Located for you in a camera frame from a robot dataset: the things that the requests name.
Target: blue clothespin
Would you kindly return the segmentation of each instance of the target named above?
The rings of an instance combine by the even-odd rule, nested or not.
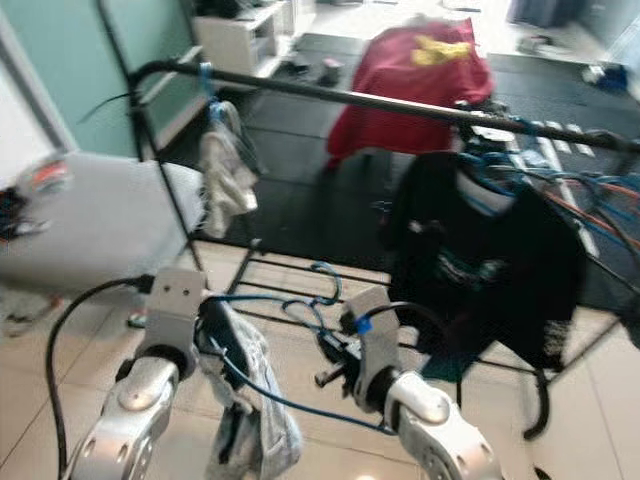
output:
[[[202,87],[207,94],[209,103],[209,122],[211,125],[214,125],[216,122],[220,121],[220,100],[218,100],[218,97],[216,96],[216,91],[212,85],[212,79],[213,67],[211,66],[211,63],[202,62],[200,64],[200,81],[202,82]]]

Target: black floor mat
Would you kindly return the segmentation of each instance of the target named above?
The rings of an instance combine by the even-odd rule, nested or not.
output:
[[[322,60],[330,57],[345,65],[335,88],[348,89],[365,47],[366,42],[357,39],[307,34],[298,48],[311,63],[310,72],[296,76],[282,67],[274,77],[315,83]],[[490,55],[488,62],[496,82],[495,97],[505,101],[513,114],[563,125],[574,123],[583,130],[604,128],[638,136],[637,103],[628,95],[610,94],[584,84],[580,77],[584,65],[507,55]],[[223,91],[221,97],[239,106],[269,168],[256,187],[259,209],[248,216],[253,234],[263,239],[264,246],[277,253],[371,270],[388,269],[390,258],[377,241],[378,217],[371,203],[391,198],[411,157],[388,152],[369,159],[356,155],[338,171],[327,173],[326,137],[342,105],[266,91]],[[171,158],[195,165],[197,139],[203,128],[205,121],[196,122],[184,140],[174,146]],[[575,171],[609,171],[616,165],[615,154],[598,153],[595,159],[577,154],[559,154],[559,158],[565,169]],[[246,226],[236,220],[225,241],[246,245],[247,235]],[[625,275],[633,272],[624,251],[606,242],[598,245],[603,260],[612,268]],[[615,308],[625,297],[597,268],[590,269],[584,304]]]

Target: teal wall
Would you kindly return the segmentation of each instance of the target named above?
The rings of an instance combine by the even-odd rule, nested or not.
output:
[[[190,46],[179,0],[107,0],[130,66],[179,56]],[[95,0],[0,0],[31,62],[84,150],[134,155],[126,99],[80,119],[108,97],[126,92]],[[149,112],[156,131],[198,92],[197,79],[177,77]]]

